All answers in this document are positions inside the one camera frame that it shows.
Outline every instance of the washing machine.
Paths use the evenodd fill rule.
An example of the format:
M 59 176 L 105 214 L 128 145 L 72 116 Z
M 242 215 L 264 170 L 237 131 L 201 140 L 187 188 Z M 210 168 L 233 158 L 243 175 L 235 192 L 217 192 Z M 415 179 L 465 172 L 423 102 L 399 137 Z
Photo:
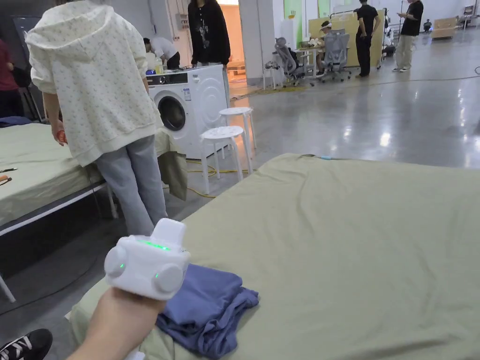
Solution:
M 222 71 L 223 65 L 215 65 L 147 76 L 163 125 L 189 159 L 201 158 L 200 135 L 221 126 L 218 112 L 228 107 Z M 213 151 L 206 148 L 207 155 Z

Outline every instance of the label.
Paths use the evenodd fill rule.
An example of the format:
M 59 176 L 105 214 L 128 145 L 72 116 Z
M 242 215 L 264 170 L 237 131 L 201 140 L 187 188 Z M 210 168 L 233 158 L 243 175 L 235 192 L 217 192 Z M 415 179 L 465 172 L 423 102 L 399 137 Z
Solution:
M 185 98 L 185 101 L 191 101 L 192 100 L 192 95 L 190 94 L 190 89 L 189 88 L 183 89 L 183 97 Z

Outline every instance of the white shirt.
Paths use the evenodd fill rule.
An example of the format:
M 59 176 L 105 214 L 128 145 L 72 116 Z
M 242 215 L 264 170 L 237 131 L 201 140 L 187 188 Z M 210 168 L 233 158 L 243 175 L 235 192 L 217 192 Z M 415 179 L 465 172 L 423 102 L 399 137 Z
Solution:
M 142 36 L 107 5 L 47 10 L 28 33 L 32 81 L 57 94 L 72 156 L 86 166 L 154 135 L 160 113 L 145 90 Z
M 164 37 L 155 37 L 150 40 L 150 44 L 152 44 L 152 51 L 158 58 L 165 55 L 165 58 L 170 60 L 170 58 L 177 53 L 175 46 Z

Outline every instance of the red shirt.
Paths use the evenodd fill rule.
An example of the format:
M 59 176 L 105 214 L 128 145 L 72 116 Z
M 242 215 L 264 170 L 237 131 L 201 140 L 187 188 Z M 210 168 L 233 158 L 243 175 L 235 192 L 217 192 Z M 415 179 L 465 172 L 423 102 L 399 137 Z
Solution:
M 0 91 L 17 90 L 18 85 L 8 69 L 7 63 L 12 62 L 8 53 L 7 44 L 0 40 Z

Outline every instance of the sneaker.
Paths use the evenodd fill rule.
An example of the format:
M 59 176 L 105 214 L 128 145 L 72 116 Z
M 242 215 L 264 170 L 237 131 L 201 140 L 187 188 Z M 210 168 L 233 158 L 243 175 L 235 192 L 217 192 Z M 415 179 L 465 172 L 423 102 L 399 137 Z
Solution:
M 53 336 L 47 329 L 28 333 L 0 348 L 0 360 L 42 360 L 52 346 Z

